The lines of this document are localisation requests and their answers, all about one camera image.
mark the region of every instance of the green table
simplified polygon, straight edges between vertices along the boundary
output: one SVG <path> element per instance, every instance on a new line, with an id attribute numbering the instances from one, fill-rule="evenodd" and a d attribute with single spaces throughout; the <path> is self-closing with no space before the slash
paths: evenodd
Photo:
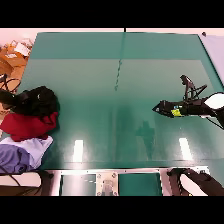
<path id="1" fill-rule="evenodd" d="M 223 91 L 197 35 L 39 33 L 19 92 L 46 85 L 60 102 L 41 169 L 209 165 L 224 182 L 222 130 L 198 117 L 152 111 L 160 100 L 182 99 L 183 74 L 208 85 L 202 96 Z M 179 139 L 187 139 L 192 160 Z M 84 141 L 81 162 L 73 162 L 76 140 Z"/>

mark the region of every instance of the purple cloth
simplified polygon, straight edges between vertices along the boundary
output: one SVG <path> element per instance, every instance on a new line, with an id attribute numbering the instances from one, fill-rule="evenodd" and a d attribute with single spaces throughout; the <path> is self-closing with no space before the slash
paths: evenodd
<path id="1" fill-rule="evenodd" d="M 0 173 L 5 173 L 1 167 L 10 174 L 32 170 L 29 160 L 30 154 L 25 149 L 14 145 L 0 145 Z"/>

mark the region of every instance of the white wall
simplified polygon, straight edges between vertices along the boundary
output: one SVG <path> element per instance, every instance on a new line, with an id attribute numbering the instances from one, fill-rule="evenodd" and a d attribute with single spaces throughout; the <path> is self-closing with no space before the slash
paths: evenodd
<path id="1" fill-rule="evenodd" d="M 0 28 L 0 46 L 30 38 L 33 42 L 38 32 L 123 32 L 123 28 Z M 223 28 L 127 28 L 127 32 L 184 33 L 224 36 Z"/>

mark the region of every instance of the red object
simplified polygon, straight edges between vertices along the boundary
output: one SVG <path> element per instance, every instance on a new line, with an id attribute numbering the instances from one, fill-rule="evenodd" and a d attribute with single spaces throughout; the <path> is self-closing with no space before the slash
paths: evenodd
<path id="1" fill-rule="evenodd" d="M 57 116 L 58 112 L 54 112 L 50 115 L 52 123 L 48 116 L 43 118 L 43 122 L 37 116 L 7 114 L 0 125 L 0 129 L 10 134 L 10 137 L 15 142 L 30 138 L 47 139 L 48 135 L 46 133 L 56 127 Z"/>

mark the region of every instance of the yellow-green label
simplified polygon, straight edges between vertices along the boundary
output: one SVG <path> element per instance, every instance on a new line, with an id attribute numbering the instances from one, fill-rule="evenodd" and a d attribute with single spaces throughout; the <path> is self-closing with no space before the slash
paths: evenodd
<path id="1" fill-rule="evenodd" d="M 172 112 L 174 117 L 181 117 L 182 116 L 179 109 L 171 110 L 171 112 Z"/>

